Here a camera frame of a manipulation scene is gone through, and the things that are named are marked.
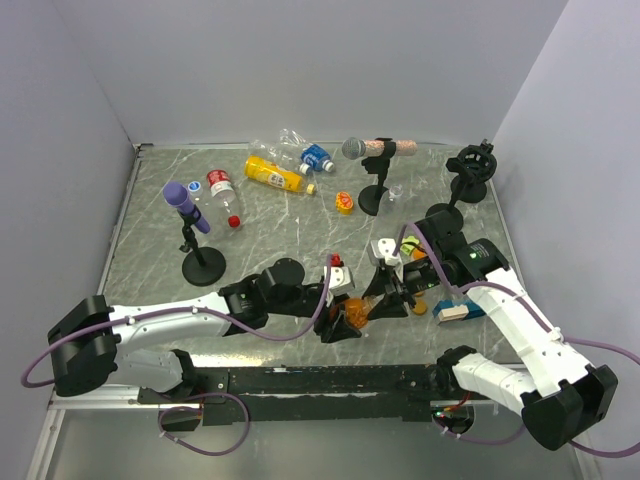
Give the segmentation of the blue label clear bottle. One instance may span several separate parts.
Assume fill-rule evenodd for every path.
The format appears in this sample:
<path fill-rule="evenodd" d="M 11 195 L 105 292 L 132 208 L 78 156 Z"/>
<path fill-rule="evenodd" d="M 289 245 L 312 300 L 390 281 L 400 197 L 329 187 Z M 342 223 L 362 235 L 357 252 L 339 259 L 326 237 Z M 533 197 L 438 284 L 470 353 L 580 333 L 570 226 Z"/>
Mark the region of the blue label clear bottle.
<path fill-rule="evenodd" d="M 335 170 L 331 155 L 323 147 L 305 140 L 292 129 L 280 130 L 279 145 L 295 160 L 297 170 L 305 176 Z"/>

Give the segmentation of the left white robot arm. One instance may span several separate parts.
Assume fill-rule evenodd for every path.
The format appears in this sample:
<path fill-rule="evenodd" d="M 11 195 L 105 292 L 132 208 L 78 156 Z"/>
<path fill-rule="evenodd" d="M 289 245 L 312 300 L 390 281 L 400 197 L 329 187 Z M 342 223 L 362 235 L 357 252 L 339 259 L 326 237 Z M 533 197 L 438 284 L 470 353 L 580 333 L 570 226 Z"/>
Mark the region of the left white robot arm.
<path fill-rule="evenodd" d="M 186 301 L 110 306 L 102 295 L 88 297 L 47 334 L 55 391 L 74 397 L 118 384 L 187 401 L 198 386 L 189 354 L 156 352 L 154 346 L 198 336 L 263 337 L 272 314 L 311 320 L 324 343 L 338 333 L 355 335 L 333 310 L 355 287 L 351 270 L 338 263 L 325 268 L 317 283 L 307 284 L 304 277 L 299 262 L 283 258 L 259 274 Z"/>

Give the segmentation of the orange juice bottle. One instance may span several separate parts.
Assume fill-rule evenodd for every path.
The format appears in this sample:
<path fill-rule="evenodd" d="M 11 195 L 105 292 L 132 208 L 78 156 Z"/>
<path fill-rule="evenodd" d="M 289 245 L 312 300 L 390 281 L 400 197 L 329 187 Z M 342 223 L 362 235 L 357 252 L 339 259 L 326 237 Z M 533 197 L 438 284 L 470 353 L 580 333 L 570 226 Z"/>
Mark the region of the orange juice bottle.
<path fill-rule="evenodd" d="M 368 315 L 376 303 L 377 300 L 373 296 L 347 298 L 338 304 L 337 312 L 343 313 L 348 326 L 361 330 L 368 324 Z"/>

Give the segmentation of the orange bottle red cap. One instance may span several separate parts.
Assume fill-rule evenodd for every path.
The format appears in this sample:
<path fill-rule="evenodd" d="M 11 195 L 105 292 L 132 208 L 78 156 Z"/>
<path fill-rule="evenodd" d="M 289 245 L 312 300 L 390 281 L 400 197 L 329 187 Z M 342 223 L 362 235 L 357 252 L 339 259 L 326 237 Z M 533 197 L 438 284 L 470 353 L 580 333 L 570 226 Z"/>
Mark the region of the orange bottle red cap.
<path fill-rule="evenodd" d="M 411 252 L 411 257 L 413 260 L 419 260 L 419 259 L 425 258 L 426 256 L 427 254 L 425 252 L 417 248 L 413 249 Z"/>

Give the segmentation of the orange gold bottle cap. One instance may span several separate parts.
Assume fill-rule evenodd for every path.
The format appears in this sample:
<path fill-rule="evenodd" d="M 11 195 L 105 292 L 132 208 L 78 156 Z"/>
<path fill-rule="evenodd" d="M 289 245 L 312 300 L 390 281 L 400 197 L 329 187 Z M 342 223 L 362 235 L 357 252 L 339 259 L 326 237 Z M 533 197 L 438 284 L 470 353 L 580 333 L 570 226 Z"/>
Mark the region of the orange gold bottle cap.
<path fill-rule="evenodd" d="M 424 315 L 428 310 L 428 307 L 426 304 L 424 303 L 417 303 L 413 308 L 412 311 L 415 315 Z"/>

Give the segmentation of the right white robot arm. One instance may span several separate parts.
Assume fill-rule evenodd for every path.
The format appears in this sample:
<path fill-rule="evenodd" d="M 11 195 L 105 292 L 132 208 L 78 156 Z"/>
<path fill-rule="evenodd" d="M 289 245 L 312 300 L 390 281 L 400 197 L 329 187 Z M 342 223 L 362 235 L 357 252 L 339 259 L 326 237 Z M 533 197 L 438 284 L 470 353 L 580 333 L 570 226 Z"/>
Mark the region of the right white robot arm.
<path fill-rule="evenodd" d="M 400 317 L 415 293 L 443 285 L 465 295 L 499 329 L 523 363 L 518 372 L 475 349 L 459 346 L 437 361 L 441 394 L 478 393 L 517 413 L 544 448 L 555 451 L 607 414 L 618 378 L 594 366 L 565 339 L 531 300 L 505 256 L 489 240 L 448 234 L 446 221 L 409 224 L 425 257 L 406 263 L 393 238 L 373 240 L 367 252 L 375 274 L 365 293 L 379 298 L 371 319 Z"/>

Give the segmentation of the clear bottle green-print white cap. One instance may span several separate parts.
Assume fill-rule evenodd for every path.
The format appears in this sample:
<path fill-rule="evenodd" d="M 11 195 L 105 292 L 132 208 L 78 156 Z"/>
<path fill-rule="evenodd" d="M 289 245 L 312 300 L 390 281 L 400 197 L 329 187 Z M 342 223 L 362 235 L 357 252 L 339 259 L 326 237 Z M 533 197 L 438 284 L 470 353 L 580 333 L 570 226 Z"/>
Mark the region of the clear bottle green-print white cap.
<path fill-rule="evenodd" d="M 403 199 L 403 187 L 401 185 L 393 185 L 388 191 L 389 201 L 392 203 L 400 203 Z"/>

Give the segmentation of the small red bottle cap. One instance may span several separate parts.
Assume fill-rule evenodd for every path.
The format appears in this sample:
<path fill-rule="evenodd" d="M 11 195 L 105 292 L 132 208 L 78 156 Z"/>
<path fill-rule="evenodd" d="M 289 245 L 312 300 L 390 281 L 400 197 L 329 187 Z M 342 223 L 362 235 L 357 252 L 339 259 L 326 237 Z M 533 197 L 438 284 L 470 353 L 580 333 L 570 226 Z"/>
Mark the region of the small red bottle cap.
<path fill-rule="evenodd" d="M 238 216 L 231 216 L 228 218 L 228 224 L 232 228 L 237 228 L 241 224 L 240 218 Z"/>

